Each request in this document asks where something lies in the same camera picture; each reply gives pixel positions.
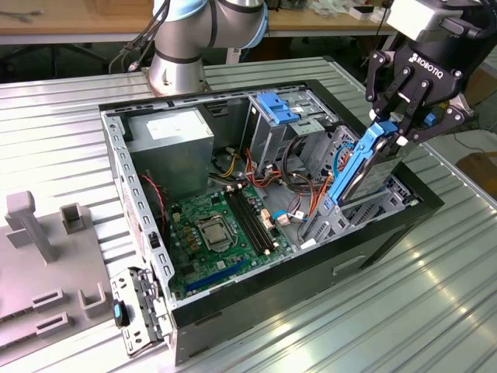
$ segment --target ram slot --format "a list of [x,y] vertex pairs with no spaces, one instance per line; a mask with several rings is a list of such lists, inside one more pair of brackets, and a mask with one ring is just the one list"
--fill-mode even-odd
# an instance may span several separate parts
[[271,239],[269,239],[260,221],[252,213],[252,209],[243,193],[239,190],[228,192],[224,195],[224,198],[257,254],[262,255],[267,250],[273,251],[274,246]]

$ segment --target blue latch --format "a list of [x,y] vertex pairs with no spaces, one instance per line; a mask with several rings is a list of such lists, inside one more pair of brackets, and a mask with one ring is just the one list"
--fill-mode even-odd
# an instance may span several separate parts
[[435,114],[430,113],[425,118],[425,124],[428,127],[432,127],[435,124],[435,120],[436,120]]
[[261,106],[273,117],[274,123],[286,124],[300,120],[300,117],[290,111],[287,102],[276,93],[260,93],[257,95]]

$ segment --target blue drive bracket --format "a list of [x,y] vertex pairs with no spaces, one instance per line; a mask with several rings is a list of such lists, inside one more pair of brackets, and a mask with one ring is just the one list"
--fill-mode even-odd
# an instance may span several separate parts
[[374,146],[377,141],[397,131],[397,126],[389,120],[373,123],[366,134],[359,140],[352,150],[352,156],[343,171],[337,176],[335,182],[327,193],[325,208],[329,209],[339,203],[339,199],[348,185],[354,180],[362,164],[374,155]]
[[260,93],[257,95],[262,108],[273,117],[274,123],[286,124],[300,120],[300,117],[291,112],[287,101],[281,99],[276,93]]

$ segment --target connector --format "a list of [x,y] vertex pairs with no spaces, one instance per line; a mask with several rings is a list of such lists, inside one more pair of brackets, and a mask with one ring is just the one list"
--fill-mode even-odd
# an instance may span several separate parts
[[138,61],[133,62],[132,64],[130,64],[130,67],[127,68],[127,72],[133,72],[133,71],[135,71],[138,68],[138,66],[140,66],[138,64]]

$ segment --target wooden table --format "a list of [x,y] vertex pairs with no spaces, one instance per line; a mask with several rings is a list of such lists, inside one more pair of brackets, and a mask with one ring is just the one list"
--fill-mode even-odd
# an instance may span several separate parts
[[[147,25],[147,16],[101,16],[93,0],[1,0],[0,10],[43,10],[33,23],[0,16],[0,44],[55,44],[128,41]],[[357,36],[375,34],[378,24],[348,14],[322,17],[311,10],[271,11],[267,37]],[[380,34],[393,34],[382,26]]]

